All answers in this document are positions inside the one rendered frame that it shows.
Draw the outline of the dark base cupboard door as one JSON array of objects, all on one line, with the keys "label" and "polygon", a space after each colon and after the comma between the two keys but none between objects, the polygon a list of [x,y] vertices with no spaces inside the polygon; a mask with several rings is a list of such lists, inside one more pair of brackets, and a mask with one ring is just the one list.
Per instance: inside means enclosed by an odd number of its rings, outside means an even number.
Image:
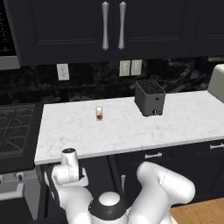
[{"label": "dark base cupboard door", "polygon": [[138,194],[141,192],[142,187],[137,179],[137,168],[140,164],[125,164],[124,162],[117,163],[117,170],[119,176],[125,174],[125,186],[124,186],[124,197],[128,207],[131,207]]},{"label": "dark base cupboard door", "polygon": [[197,156],[183,160],[179,171],[195,185],[195,196],[191,203],[212,200],[218,196],[218,191],[220,190],[218,182],[223,166],[223,153],[214,153],[213,155]]}]

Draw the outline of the silver extractor hood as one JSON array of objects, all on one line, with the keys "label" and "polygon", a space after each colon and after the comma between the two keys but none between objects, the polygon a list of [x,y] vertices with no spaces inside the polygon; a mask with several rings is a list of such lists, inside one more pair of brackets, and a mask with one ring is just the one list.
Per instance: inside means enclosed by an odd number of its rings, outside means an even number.
[{"label": "silver extractor hood", "polygon": [[0,0],[0,70],[19,69],[21,63],[11,35],[4,1]]}]

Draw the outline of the cream rounded appliance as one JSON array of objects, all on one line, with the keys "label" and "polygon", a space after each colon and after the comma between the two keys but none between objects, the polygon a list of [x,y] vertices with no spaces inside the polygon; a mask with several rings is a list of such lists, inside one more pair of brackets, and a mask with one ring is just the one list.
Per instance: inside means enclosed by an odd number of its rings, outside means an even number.
[{"label": "cream rounded appliance", "polygon": [[224,103],[224,64],[214,67],[207,91]]}]

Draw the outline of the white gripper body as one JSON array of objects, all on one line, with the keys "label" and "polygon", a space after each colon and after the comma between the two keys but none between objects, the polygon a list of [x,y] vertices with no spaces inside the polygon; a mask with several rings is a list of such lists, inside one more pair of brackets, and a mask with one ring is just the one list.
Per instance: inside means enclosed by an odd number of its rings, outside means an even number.
[{"label": "white gripper body", "polygon": [[89,181],[88,181],[88,175],[87,175],[85,169],[82,170],[82,175],[83,175],[83,177],[79,181],[75,182],[74,184],[76,186],[86,187],[86,186],[88,186]]}]

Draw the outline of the dark grey toaster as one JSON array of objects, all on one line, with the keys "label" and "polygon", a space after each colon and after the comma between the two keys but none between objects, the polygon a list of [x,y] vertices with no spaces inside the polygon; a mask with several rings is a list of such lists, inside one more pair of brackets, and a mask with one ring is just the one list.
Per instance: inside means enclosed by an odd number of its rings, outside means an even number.
[{"label": "dark grey toaster", "polygon": [[163,114],[166,92],[154,80],[136,82],[135,104],[143,116]]}]

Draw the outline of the black gas hob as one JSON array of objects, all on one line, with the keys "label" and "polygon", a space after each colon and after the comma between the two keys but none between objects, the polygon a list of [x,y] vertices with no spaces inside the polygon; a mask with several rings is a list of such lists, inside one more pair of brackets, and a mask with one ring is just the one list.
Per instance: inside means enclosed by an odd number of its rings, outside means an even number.
[{"label": "black gas hob", "polygon": [[43,108],[43,103],[0,106],[0,174],[34,168]]}]

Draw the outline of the narrow dark wall cupboard door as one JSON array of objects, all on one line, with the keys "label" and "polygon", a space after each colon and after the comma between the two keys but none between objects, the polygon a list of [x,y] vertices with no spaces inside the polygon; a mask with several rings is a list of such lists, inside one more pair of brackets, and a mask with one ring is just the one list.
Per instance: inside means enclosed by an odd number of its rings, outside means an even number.
[{"label": "narrow dark wall cupboard door", "polygon": [[202,0],[192,56],[224,56],[224,0]]}]

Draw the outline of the white wall switch plate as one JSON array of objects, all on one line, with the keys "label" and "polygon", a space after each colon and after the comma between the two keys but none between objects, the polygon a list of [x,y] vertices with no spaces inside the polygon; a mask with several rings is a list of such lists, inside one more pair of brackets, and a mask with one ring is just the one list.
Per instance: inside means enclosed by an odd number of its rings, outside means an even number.
[{"label": "white wall switch plate", "polygon": [[121,60],[120,61],[120,76],[129,76],[130,75],[130,61],[129,60]]},{"label": "white wall switch plate", "polygon": [[132,76],[140,75],[142,71],[142,61],[140,59],[133,59],[131,61],[131,72]]}]

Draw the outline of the white wall socket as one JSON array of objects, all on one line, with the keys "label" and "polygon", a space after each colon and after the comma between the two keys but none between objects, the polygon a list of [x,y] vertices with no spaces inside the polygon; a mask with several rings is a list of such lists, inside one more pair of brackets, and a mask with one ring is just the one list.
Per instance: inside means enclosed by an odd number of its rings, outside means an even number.
[{"label": "white wall socket", "polygon": [[68,81],[69,80],[68,64],[57,64],[56,67],[59,80]]}]

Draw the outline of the small glass jar red contents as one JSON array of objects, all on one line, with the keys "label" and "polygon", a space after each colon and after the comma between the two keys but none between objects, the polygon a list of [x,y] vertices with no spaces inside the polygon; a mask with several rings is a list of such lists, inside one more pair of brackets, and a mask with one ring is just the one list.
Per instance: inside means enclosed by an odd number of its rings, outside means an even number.
[{"label": "small glass jar red contents", "polygon": [[96,113],[96,119],[97,119],[97,121],[101,121],[102,118],[103,118],[102,106],[97,106],[95,108],[95,113]]}]

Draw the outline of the dark drawer front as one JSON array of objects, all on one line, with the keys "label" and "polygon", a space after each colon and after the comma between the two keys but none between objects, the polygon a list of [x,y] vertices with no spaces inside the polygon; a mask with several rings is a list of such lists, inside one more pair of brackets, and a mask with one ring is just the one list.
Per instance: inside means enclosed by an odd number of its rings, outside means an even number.
[{"label": "dark drawer front", "polygon": [[224,149],[210,150],[210,146],[209,146],[210,144],[211,145],[219,145],[221,143],[224,144],[224,139],[202,142],[202,143],[188,144],[185,147],[184,158],[194,158],[197,156],[210,155],[211,153],[224,152]]},{"label": "dark drawer front", "polygon": [[[144,159],[145,154],[153,155],[159,152],[163,153],[162,157]],[[155,163],[155,162],[163,162],[165,160],[180,160],[182,157],[183,157],[182,148],[180,146],[172,146],[172,147],[132,151],[118,154],[116,156],[116,163],[124,162],[125,164],[134,164],[134,163],[141,164],[144,161]]]}]

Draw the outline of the silver oven front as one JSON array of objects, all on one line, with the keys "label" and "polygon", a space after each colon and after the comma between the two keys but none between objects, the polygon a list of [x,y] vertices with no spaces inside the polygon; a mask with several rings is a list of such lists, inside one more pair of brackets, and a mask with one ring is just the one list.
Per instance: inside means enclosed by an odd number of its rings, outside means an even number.
[{"label": "silver oven front", "polygon": [[0,193],[15,191],[24,183],[24,197],[0,200],[0,224],[26,224],[36,220],[39,212],[40,180],[36,169],[23,171],[25,177],[19,181],[18,172],[0,174]]}]

